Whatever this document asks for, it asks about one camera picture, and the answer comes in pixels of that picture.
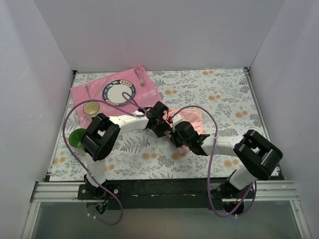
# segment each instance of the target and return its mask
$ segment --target white plate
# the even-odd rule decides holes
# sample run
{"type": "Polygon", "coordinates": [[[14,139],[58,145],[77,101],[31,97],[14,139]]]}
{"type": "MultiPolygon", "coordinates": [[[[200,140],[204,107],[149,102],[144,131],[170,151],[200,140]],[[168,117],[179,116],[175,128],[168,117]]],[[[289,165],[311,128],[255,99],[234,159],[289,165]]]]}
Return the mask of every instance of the white plate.
{"type": "Polygon", "coordinates": [[[102,97],[109,104],[123,106],[129,102],[123,97],[123,92],[128,93],[134,98],[136,94],[135,86],[127,80],[112,81],[104,88],[102,97]]]}

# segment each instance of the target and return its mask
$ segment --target pink cloth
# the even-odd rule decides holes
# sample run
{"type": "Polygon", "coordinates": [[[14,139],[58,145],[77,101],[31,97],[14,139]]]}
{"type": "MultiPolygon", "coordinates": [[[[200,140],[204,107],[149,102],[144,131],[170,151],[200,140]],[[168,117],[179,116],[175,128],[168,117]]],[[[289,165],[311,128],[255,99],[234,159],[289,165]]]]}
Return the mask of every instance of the pink cloth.
{"type": "MultiPolygon", "coordinates": [[[[143,66],[139,65],[135,68],[118,72],[110,76],[103,77],[101,79],[89,82],[87,84],[83,84],[78,87],[71,88],[72,98],[74,104],[78,104],[82,101],[89,100],[88,93],[86,92],[85,86],[88,86],[89,93],[92,99],[103,100],[102,91],[104,90],[105,86],[116,80],[127,80],[130,81],[136,89],[136,94],[134,96],[134,100],[141,106],[153,106],[157,101],[161,101],[161,97],[159,92],[157,91],[156,87],[154,86],[153,82],[147,75],[143,66]],[[138,79],[137,75],[135,74],[134,70],[136,70],[139,76],[143,79],[144,86],[140,85],[140,80],[138,79]]],[[[123,113],[107,104],[99,103],[100,104],[100,112],[104,113],[107,116],[120,116],[123,113]]],[[[90,124],[89,119],[83,112],[84,104],[76,108],[76,113],[78,115],[80,125],[82,128],[87,128],[90,124]]],[[[126,104],[123,106],[118,106],[130,113],[133,113],[137,110],[135,106],[132,104],[126,104]]]]}
{"type": "MultiPolygon", "coordinates": [[[[171,116],[175,114],[178,110],[169,109],[168,115],[171,116]]],[[[199,109],[185,109],[178,113],[184,121],[188,121],[197,131],[197,133],[201,134],[204,133],[204,125],[203,125],[203,118],[201,116],[201,110],[199,109]]],[[[177,148],[180,154],[189,152],[189,148],[187,146],[182,146],[177,148]]]]}

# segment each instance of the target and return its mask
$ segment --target white wall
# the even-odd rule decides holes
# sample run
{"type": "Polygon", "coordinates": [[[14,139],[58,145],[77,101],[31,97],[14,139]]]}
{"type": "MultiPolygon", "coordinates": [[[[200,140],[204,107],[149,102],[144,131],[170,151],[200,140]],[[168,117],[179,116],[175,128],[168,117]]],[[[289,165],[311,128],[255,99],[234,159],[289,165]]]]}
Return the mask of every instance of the white wall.
{"type": "Polygon", "coordinates": [[[272,141],[319,238],[319,2],[286,1],[251,67],[272,141]]]}
{"type": "Polygon", "coordinates": [[[72,69],[251,66],[285,0],[35,0],[72,69]]]}
{"type": "Polygon", "coordinates": [[[72,72],[32,0],[0,0],[0,238],[19,238],[72,72]]]}

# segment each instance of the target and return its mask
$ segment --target green cup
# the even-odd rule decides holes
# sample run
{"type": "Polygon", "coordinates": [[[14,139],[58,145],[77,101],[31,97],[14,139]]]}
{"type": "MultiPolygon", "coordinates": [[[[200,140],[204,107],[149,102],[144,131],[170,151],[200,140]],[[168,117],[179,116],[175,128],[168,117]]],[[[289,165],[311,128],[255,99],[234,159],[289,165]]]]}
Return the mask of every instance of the green cup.
{"type": "Polygon", "coordinates": [[[70,134],[69,143],[72,147],[74,147],[74,148],[81,148],[82,147],[81,139],[84,136],[84,132],[85,132],[84,128],[78,128],[70,134]]]}

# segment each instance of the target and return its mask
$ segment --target table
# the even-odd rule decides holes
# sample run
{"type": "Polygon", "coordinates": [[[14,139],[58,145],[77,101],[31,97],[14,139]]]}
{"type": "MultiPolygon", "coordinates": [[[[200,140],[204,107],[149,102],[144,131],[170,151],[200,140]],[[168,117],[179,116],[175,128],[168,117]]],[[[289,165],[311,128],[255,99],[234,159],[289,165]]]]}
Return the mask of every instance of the table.
{"type": "MultiPolygon", "coordinates": [[[[243,69],[210,69],[190,71],[147,71],[158,89],[164,104],[171,109],[198,105],[207,109],[216,119],[219,136],[242,135],[254,129],[265,135],[262,121],[254,102],[243,69]]],[[[73,86],[113,74],[77,73],[73,86]]],[[[70,97],[67,110],[73,107],[70,97]]],[[[205,133],[214,133],[213,122],[202,114],[205,133]]],[[[74,112],[66,126],[66,135],[79,128],[74,112]]],[[[118,137],[105,165],[108,180],[203,178],[207,177],[209,157],[192,152],[180,155],[168,138],[157,138],[151,130],[129,132],[118,137]]],[[[52,161],[50,181],[82,181],[86,174],[67,150],[59,134],[52,161]]],[[[215,155],[211,177],[228,177],[242,166],[236,157],[215,155]]]]}

